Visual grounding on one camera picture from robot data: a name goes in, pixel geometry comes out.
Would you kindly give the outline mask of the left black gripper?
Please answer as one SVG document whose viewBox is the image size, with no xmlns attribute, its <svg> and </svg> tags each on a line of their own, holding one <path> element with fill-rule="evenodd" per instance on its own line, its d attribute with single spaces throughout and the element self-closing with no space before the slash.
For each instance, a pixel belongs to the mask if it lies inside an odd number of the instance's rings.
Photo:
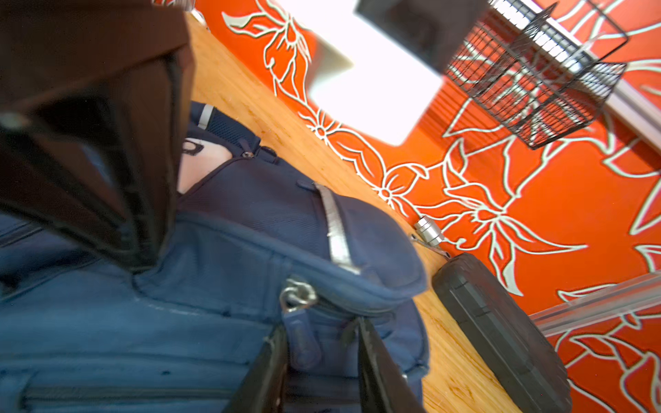
<svg viewBox="0 0 661 413">
<path fill-rule="evenodd" d="M 1 211 L 129 271 L 170 236 L 195 62 L 187 3 L 1 4 Z"/>
</svg>

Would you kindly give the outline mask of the navy blue backpack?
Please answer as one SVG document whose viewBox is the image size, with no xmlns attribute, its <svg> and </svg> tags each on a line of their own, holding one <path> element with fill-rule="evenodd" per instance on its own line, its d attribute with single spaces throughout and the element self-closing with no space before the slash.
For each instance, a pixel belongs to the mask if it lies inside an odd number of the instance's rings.
<svg viewBox="0 0 661 413">
<path fill-rule="evenodd" d="M 278 325 L 284 412 L 359 412 L 358 318 L 418 400 L 430 369 L 409 237 L 307 177 L 250 129 L 192 103 L 177 221 L 133 275 L 1 217 L 4 412 L 223 412 Z"/>
</svg>

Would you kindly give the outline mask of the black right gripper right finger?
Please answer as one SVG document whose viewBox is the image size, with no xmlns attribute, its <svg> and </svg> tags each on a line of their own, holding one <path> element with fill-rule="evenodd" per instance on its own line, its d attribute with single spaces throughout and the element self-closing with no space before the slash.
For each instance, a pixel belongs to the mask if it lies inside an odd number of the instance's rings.
<svg viewBox="0 0 661 413">
<path fill-rule="evenodd" d="M 425 412 L 375 327 L 358 318 L 358 378 L 362 412 Z"/>
</svg>

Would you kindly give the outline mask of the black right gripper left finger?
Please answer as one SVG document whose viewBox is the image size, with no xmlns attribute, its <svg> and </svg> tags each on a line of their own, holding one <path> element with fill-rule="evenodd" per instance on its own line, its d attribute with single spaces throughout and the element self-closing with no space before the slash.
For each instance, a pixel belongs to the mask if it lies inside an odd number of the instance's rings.
<svg viewBox="0 0 661 413">
<path fill-rule="evenodd" d="M 264 339 L 258 357 L 223 412 L 282 412 L 287 370 L 287 332 L 278 325 Z"/>
</svg>

